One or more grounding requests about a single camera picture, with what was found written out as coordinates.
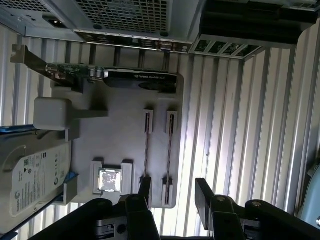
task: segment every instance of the sticker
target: sticker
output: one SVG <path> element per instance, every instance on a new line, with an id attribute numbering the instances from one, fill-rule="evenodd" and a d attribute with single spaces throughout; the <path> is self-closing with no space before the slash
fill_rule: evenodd
<path id="1" fill-rule="evenodd" d="M 12 174 L 10 213 L 13 217 L 60 187 L 69 171 L 70 145 L 23 157 Z"/>

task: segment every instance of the perforated metal panel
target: perforated metal panel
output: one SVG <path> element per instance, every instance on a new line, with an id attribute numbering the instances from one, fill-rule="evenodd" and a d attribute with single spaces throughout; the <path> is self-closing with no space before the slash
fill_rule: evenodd
<path id="1" fill-rule="evenodd" d="M 45 13 L 50 12 L 37 0 L 0 0 L 0 7 Z"/>
<path id="2" fill-rule="evenodd" d="M 166 0 L 76 0 L 96 29 L 167 31 Z"/>

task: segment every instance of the screw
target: screw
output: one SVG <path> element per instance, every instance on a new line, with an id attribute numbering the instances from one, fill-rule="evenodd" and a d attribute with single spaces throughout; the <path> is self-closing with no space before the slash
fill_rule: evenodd
<path id="1" fill-rule="evenodd" d="M 223 202 L 224 200 L 226 200 L 223 196 L 218 196 L 216 198 L 219 202 Z"/>
<path id="2" fill-rule="evenodd" d="M 118 226 L 117 230 L 118 234 L 124 234 L 127 231 L 127 227 L 124 224 Z"/>
<path id="3" fill-rule="evenodd" d="M 257 201 L 252 202 L 252 205 L 257 207 L 257 208 L 260 208 L 262 206 L 262 204 L 260 202 L 257 202 Z"/>

